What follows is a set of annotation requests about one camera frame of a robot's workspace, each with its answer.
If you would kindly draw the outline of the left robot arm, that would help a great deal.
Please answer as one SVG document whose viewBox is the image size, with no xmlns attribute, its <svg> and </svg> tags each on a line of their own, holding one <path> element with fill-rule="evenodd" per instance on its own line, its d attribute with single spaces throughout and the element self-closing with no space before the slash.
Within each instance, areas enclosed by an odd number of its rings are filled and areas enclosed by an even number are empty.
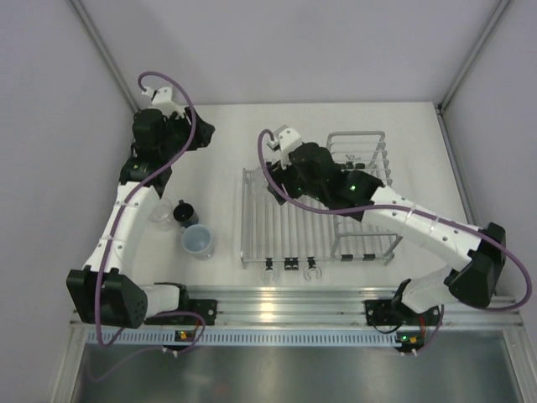
<svg viewBox="0 0 537 403">
<path fill-rule="evenodd" d="M 161 312 L 181 324 L 191 313 L 186 287 L 137 285 L 129 272 L 171 177 L 171 160 L 182 149 L 207 147 L 215 128 L 189 107 L 169 114 L 150 107 L 134 114 L 132 130 L 134 141 L 120 170 L 111 215 L 93 253 L 81 269 L 70 271 L 66 286 L 86 324 L 138 328 Z"/>
</svg>

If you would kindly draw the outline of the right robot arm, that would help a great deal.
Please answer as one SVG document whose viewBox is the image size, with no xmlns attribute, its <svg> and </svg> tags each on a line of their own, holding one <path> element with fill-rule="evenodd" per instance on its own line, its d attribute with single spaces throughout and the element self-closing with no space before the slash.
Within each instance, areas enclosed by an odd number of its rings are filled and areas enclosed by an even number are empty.
<svg viewBox="0 0 537 403">
<path fill-rule="evenodd" d="M 397 321 L 412 323 L 422 312 L 453 302 L 490 310 L 507 254 L 503 227 L 443 218 L 363 170 L 342 169 L 317 143 L 298 141 L 281 148 L 276 140 L 261 141 L 258 157 L 279 203 L 378 226 L 444 261 L 444 267 L 428 275 L 401 282 L 391 300 Z"/>
</svg>

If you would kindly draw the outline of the light blue ceramic mug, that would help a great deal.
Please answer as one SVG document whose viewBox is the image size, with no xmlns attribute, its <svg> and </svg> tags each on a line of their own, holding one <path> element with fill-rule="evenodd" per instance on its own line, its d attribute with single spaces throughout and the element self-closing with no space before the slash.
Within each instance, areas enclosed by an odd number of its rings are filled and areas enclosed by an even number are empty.
<svg viewBox="0 0 537 403">
<path fill-rule="evenodd" d="M 214 254 L 214 237 L 211 230 L 202 224 L 188 227 L 180 241 L 182 248 L 198 260 L 208 260 Z"/>
</svg>

